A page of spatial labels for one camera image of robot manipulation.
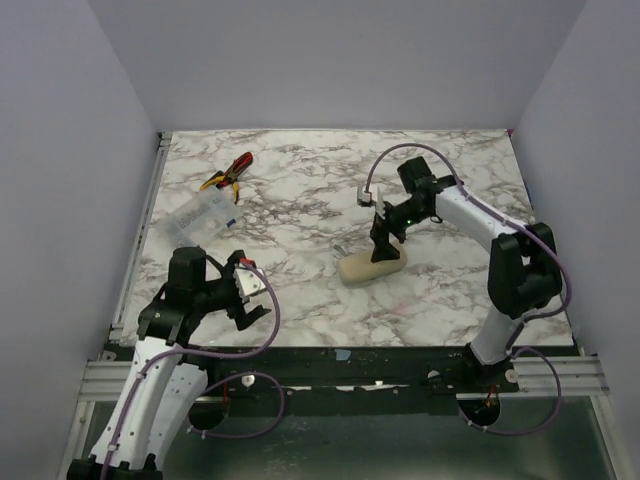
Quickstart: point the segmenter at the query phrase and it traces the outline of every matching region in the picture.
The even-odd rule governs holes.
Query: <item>clear plastic box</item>
[[[156,229],[173,248],[205,248],[240,217],[242,211],[214,186],[194,192],[191,200],[158,220]]]

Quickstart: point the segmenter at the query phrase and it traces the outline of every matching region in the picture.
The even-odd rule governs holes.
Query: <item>white marble surface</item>
[[[202,245],[220,261],[237,248],[265,269],[282,305],[275,345],[463,345],[487,309],[488,254],[453,225],[431,222],[409,229],[409,264],[361,288],[345,288],[336,274],[339,254],[369,248],[373,211],[355,204],[356,186],[384,149],[416,141],[447,155],[480,198],[519,219],[530,208],[504,131],[211,131],[175,133],[143,249],[141,267],[125,312],[123,343],[135,340],[137,315],[166,278],[171,250],[153,226],[189,198],[216,169],[245,151],[254,164],[241,178],[244,219]],[[396,173],[402,161],[423,154],[394,152],[376,171],[385,199],[406,197]],[[436,175],[448,172],[424,154]],[[223,190],[231,198],[231,189]],[[260,301],[269,305],[265,294]],[[207,316],[192,337],[199,345],[256,345],[268,335],[273,314],[245,332],[224,313]],[[570,344],[566,319],[529,324],[518,343]]]

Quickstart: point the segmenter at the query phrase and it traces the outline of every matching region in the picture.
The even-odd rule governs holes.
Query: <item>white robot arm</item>
[[[207,260],[221,278],[205,279]],[[89,459],[72,462],[67,479],[162,479],[169,446],[209,383],[204,370],[185,361],[191,334],[213,311],[226,310],[239,330],[269,312],[244,309],[249,297],[267,288],[246,262],[242,250],[224,267],[199,247],[174,251],[167,283],[140,314],[131,369],[109,423]]]
[[[398,173],[411,195],[398,205],[383,201],[379,193],[358,190],[358,203],[375,205],[376,209],[371,262],[398,259],[400,254],[389,243],[389,234],[402,243],[407,228],[426,218],[449,221],[473,238],[490,255],[487,289],[493,305],[469,348],[481,367],[502,362],[527,318],[562,290],[559,266],[539,245],[543,243],[555,253],[551,229],[543,223],[527,225],[504,215],[471,197],[452,175],[436,178],[422,157],[408,160]]]

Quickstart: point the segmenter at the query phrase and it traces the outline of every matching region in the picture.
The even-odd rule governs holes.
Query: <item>pliers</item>
[[[217,188],[223,188],[227,185],[231,185],[233,187],[233,203],[238,203],[238,199],[240,198],[240,186],[238,185],[238,177],[242,172],[244,172],[249,165],[253,163],[253,155],[251,152],[246,152],[240,155],[236,160],[231,164],[231,166],[227,169],[226,172],[222,170],[218,170],[213,176],[204,182],[200,187],[200,190],[205,190],[209,188],[211,185],[215,185]]]

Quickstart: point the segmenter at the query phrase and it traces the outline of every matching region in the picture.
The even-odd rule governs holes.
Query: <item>sponge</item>
[[[398,243],[394,243],[393,246],[400,252],[400,258],[397,260],[372,263],[373,248],[340,259],[338,274],[342,283],[346,286],[353,286],[402,270],[407,264],[407,252]]]

